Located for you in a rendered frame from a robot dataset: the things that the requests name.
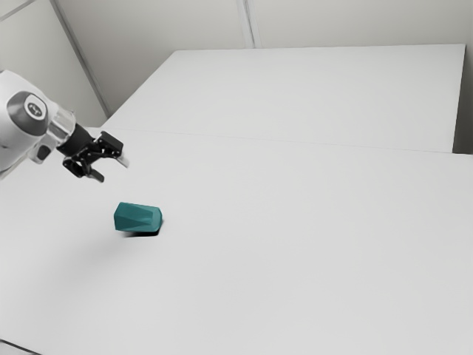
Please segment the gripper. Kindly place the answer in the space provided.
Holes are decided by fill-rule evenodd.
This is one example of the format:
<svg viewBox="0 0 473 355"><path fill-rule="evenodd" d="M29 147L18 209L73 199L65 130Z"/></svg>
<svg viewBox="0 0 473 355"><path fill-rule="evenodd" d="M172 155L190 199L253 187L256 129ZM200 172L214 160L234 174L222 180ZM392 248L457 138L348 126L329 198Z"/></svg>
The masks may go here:
<svg viewBox="0 0 473 355"><path fill-rule="evenodd" d="M93 138L84 127L76 124L73 133L56 149L66 158L63 167L77 178L90 178L103 183L105 178L92 164L102 158L115 159L125 168L129 168L129 159L123 152L123 143L108 132L102 131L98 137Z"/></svg>

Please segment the teal faceted mug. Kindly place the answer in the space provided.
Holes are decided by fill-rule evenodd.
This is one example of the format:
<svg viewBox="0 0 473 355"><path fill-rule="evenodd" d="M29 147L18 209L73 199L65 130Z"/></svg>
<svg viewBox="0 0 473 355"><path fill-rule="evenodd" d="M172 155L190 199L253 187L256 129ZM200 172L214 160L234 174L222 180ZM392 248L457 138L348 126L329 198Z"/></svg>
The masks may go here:
<svg viewBox="0 0 473 355"><path fill-rule="evenodd" d="M163 224L158 207L120 202L113 215L115 229L124 232L154 233Z"/></svg>

